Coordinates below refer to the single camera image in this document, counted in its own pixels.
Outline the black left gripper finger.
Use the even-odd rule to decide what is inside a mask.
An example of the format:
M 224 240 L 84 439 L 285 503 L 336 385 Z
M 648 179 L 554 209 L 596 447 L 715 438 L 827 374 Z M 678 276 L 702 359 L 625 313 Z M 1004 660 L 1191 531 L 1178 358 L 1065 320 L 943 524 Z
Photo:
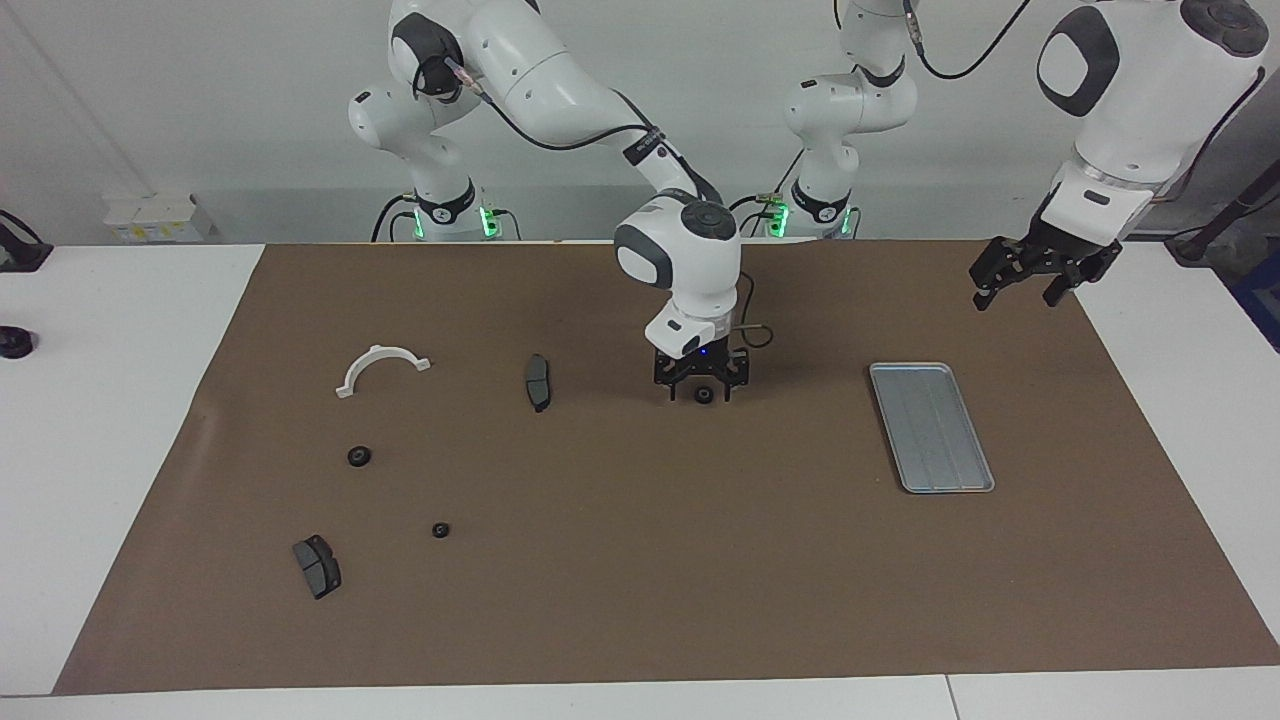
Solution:
M 972 297 L 978 311 L 986 311 L 1001 290 L 1023 282 L 1029 272 L 1021 256 L 1023 246 L 1011 238 L 992 238 L 969 268 L 975 286 Z
M 1069 293 L 1088 281 L 1079 265 L 1064 265 L 1043 292 L 1048 307 L 1059 306 Z

